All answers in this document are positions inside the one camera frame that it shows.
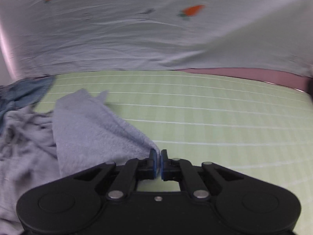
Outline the blue denim jacket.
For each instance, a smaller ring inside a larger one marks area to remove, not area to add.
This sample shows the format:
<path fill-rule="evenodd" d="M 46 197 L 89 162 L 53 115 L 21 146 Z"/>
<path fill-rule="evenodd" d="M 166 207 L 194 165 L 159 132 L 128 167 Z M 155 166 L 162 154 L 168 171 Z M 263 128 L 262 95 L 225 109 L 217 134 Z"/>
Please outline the blue denim jacket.
<path fill-rule="evenodd" d="M 4 128 L 4 116 L 8 111 L 38 103 L 52 87 L 54 80 L 55 76 L 44 76 L 1 85 L 1 132 Z"/>

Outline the grey zip hoodie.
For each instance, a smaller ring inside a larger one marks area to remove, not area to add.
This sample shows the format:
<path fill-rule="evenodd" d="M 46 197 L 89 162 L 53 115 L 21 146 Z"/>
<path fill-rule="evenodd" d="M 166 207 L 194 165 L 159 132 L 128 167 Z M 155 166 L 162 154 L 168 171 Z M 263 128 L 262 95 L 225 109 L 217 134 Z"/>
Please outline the grey zip hoodie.
<path fill-rule="evenodd" d="M 28 190 L 112 161 L 146 158 L 157 146 L 105 105 L 107 92 L 85 89 L 51 112 L 9 111 L 1 134 L 1 234 L 21 234 L 16 203 Z"/>

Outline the grey printed backdrop cloth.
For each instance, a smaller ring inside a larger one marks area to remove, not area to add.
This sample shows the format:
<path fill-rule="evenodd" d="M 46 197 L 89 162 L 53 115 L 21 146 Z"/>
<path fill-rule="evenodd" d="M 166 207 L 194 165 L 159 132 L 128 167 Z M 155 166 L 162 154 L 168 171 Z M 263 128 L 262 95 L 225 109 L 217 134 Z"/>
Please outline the grey printed backdrop cloth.
<path fill-rule="evenodd" d="M 245 67 L 308 75 L 312 0 L 1 0 L 19 78 Z"/>

